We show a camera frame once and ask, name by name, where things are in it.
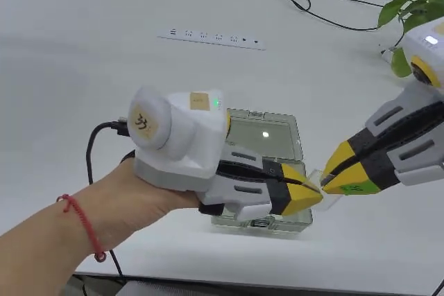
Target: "white table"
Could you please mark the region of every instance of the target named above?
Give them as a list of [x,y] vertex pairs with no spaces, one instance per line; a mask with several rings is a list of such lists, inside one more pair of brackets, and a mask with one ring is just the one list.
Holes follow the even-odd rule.
[[[384,3],[388,0],[367,0]],[[378,9],[313,0],[343,24],[374,26]],[[156,38],[165,28],[249,33],[266,51]],[[400,27],[344,31],[287,0],[0,0],[0,233],[87,184],[92,128],[126,115],[140,85],[222,89],[229,107],[294,114],[307,169],[322,168],[404,81],[379,51]],[[96,179],[132,149],[98,136]],[[116,249],[127,275],[430,294],[444,275],[444,187],[396,186],[342,198],[295,239],[240,236],[176,211]],[[116,274],[111,260],[79,272]]]

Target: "red string bracelet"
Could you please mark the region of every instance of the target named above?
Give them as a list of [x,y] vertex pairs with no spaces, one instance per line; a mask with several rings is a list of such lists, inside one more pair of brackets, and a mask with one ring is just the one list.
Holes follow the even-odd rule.
[[85,212],[80,208],[80,205],[78,204],[77,200],[71,197],[68,194],[61,195],[57,198],[57,202],[60,200],[66,200],[67,206],[63,209],[63,213],[67,213],[69,211],[70,206],[74,208],[74,211],[76,211],[78,217],[80,218],[80,221],[83,224],[83,227],[85,227],[85,230],[88,234],[89,239],[91,240],[92,247],[94,248],[94,258],[97,262],[103,263],[106,259],[106,253],[103,251],[102,246],[99,243],[99,240],[96,237],[96,234],[94,233],[94,229],[91,225],[91,222],[87,219]]

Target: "outlet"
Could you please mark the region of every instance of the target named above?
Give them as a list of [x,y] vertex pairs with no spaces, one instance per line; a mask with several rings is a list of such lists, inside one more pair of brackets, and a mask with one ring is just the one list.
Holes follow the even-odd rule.
[[262,41],[244,35],[208,33],[199,30],[192,31],[189,29],[180,30],[173,28],[160,33],[158,37],[170,40],[234,46],[244,49],[265,50]]

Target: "yellow sticker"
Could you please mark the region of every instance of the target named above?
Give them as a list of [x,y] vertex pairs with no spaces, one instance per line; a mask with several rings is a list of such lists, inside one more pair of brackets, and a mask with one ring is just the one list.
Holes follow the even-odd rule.
[[441,35],[444,35],[444,22],[442,24],[437,25],[433,30]]
[[190,93],[189,108],[191,110],[210,110],[210,98],[207,93]]
[[159,128],[157,121],[138,104],[131,110],[130,125],[145,139],[151,139]]

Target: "hand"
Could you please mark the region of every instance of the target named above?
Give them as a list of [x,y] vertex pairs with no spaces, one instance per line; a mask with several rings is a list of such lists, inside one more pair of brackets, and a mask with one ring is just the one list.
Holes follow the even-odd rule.
[[74,195],[105,250],[174,209],[199,205],[194,192],[160,189],[139,179],[133,162],[125,160],[102,180]]

